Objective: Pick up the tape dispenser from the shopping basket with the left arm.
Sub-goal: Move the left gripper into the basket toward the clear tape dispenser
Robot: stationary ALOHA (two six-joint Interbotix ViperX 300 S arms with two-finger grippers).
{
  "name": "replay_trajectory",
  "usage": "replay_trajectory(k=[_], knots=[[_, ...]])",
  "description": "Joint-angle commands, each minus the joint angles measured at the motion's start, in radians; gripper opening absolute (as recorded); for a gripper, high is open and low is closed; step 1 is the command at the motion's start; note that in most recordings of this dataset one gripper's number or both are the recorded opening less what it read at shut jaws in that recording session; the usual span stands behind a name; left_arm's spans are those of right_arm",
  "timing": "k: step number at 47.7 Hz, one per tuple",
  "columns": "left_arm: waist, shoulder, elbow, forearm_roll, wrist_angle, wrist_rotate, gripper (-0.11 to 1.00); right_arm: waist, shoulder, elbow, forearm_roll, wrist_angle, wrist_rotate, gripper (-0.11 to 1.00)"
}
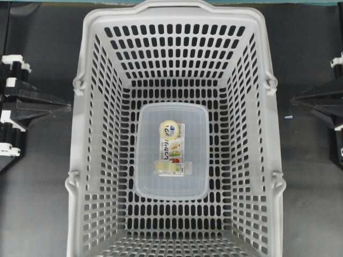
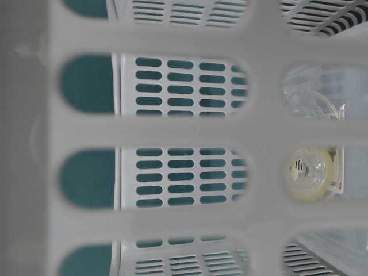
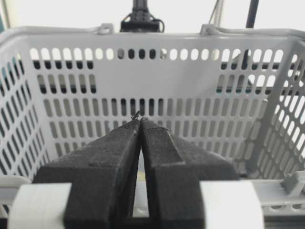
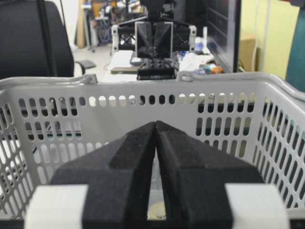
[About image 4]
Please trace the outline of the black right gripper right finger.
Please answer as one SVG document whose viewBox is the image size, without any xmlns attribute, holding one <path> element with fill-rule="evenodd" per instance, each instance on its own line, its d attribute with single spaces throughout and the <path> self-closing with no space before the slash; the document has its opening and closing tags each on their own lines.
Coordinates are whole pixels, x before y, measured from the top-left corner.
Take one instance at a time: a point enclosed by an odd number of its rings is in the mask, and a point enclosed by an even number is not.
<svg viewBox="0 0 305 229">
<path fill-rule="evenodd" d="M 189 229 L 290 227 L 277 188 L 255 166 L 162 121 L 156 134 L 169 219 Z"/>
</svg>

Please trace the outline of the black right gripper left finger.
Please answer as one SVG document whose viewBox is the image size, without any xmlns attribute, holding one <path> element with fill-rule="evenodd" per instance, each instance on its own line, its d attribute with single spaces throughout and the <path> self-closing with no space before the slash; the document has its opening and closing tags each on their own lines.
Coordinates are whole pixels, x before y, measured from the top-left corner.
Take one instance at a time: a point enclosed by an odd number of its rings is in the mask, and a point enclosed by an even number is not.
<svg viewBox="0 0 305 229">
<path fill-rule="evenodd" d="M 146 220 L 155 156 L 155 123 L 59 167 L 38 186 L 27 229 L 127 229 Z"/>
</svg>

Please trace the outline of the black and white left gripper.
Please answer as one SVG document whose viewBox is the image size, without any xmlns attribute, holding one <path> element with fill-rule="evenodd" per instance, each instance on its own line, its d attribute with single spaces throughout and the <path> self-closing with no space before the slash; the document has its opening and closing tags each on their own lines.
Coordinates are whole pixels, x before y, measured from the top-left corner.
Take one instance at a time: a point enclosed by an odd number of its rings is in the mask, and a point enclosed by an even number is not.
<svg viewBox="0 0 305 229">
<path fill-rule="evenodd" d="M 137 80 L 173 80 L 177 52 L 195 52 L 197 27 L 177 21 L 126 21 L 112 26 L 112 49 L 132 51 L 142 63 Z"/>
</svg>

